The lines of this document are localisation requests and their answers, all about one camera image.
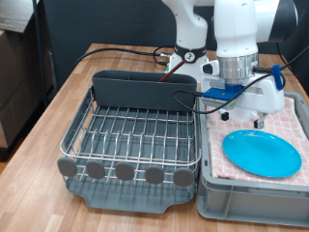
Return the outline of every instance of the blue plate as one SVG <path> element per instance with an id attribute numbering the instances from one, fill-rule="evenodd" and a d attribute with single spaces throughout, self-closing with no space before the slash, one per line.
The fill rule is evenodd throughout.
<path id="1" fill-rule="evenodd" d="M 283 178 L 301 167 L 301 156 L 287 141 L 260 130 L 238 130 L 222 144 L 225 155 L 238 167 L 253 174 Z"/>

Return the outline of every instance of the plastic tray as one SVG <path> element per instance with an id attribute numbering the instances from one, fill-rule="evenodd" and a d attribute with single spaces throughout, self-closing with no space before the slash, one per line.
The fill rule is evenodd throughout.
<path id="1" fill-rule="evenodd" d="M 309 110 L 300 94 L 285 92 L 295 99 L 295 111 L 309 135 Z M 202 158 L 197 208 L 205 218 L 309 226 L 309 188 L 217 179 L 211 176 L 207 119 L 200 117 Z"/>

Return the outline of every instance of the wooden countertop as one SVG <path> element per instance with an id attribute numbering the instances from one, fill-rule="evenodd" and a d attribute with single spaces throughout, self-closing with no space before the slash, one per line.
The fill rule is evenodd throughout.
<path id="1" fill-rule="evenodd" d="M 115 45 L 92 44 L 89 50 Z M 153 47 L 126 46 L 154 51 Z M 279 63 L 274 55 L 261 55 L 262 66 Z M 198 214 L 196 198 L 169 207 L 162 215 L 98 210 L 72 195 L 57 167 L 59 144 L 75 115 L 92 76 L 101 70 L 162 73 L 152 57 L 123 52 L 101 52 L 85 58 L 75 68 L 19 150 L 0 175 L 0 231 L 306 231 L 279 225 L 221 221 Z M 299 82 L 287 74 L 286 90 L 308 97 Z"/>

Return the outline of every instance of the pink cloth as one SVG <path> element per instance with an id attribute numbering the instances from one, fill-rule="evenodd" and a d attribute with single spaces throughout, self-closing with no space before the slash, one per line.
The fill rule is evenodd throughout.
<path id="1" fill-rule="evenodd" d="M 285 107 L 279 113 L 268 115 L 262 131 L 275 134 L 291 143 L 301 154 L 301 169 L 291 177 L 264 178 L 242 170 L 233 164 L 223 153 L 222 141 L 233 131 L 254 130 L 253 121 L 239 123 L 233 120 L 223 122 L 219 112 L 208 116 L 208 135 L 213 178 L 272 183 L 293 186 L 309 186 L 309 141 L 295 114 L 295 101 L 285 98 Z"/>

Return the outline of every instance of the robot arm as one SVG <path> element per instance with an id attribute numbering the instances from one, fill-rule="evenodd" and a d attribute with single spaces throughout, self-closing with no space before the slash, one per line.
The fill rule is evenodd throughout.
<path id="1" fill-rule="evenodd" d="M 297 26 L 293 0 L 162 1 L 177 21 L 176 52 L 171 57 L 171 69 L 185 59 L 187 63 L 177 73 L 191 75 L 202 83 L 207 105 L 228 102 L 243 87 L 261 77 L 262 74 L 253 73 L 254 67 L 259 65 L 257 43 L 282 42 Z M 206 56 L 208 24 L 193 12 L 194 6 L 214 6 L 217 41 L 214 61 L 209 62 Z M 271 76 L 249 87 L 231 105 L 235 109 L 229 109 L 233 109 L 235 115 L 237 111 L 257 110 L 265 118 L 266 114 L 284 107 L 284 95 Z"/>

